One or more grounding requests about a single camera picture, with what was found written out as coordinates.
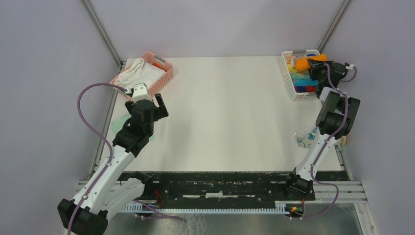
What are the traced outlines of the bright orange towel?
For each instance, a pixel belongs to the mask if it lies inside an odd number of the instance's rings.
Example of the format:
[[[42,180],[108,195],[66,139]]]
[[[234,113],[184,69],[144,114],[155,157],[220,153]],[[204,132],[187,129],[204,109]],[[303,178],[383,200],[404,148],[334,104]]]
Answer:
[[[327,55],[326,54],[320,54],[315,56],[305,56],[297,59],[294,63],[294,68],[300,72],[300,71],[306,71],[311,68],[312,63],[317,62],[324,62],[327,61]]]

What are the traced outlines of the orange polka dot towel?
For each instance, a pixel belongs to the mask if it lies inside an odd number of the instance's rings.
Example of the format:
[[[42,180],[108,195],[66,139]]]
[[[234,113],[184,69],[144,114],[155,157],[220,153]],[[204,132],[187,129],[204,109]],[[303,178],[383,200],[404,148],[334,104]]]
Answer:
[[[291,64],[292,67],[295,67],[296,61],[298,60],[298,57],[295,55],[288,55],[285,57],[286,63]]]

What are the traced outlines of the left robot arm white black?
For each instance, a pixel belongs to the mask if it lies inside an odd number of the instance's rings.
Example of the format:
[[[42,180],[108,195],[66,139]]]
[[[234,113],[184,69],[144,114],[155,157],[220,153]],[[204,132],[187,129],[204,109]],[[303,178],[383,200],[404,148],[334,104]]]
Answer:
[[[154,186],[137,178],[111,192],[125,168],[139,155],[154,134],[154,123],[167,117],[168,111],[160,93],[152,99],[128,101],[131,117],[116,134],[108,162],[101,165],[86,185],[71,199],[62,199],[58,213],[68,234],[102,235],[111,219],[138,197],[150,198]]]

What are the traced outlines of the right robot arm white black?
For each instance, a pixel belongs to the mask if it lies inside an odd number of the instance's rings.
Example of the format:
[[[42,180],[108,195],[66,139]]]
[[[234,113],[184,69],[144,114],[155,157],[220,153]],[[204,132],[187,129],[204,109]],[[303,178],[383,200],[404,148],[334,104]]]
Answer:
[[[295,167],[283,185],[283,195],[289,200],[309,194],[316,182],[318,167],[329,150],[351,131],[361,101],[342,92],[338,85],[353,66],[334,61],[308,59],[311,79],[317,81],[316,97],[322,108],[316,119],[315,139],[303,160]]]

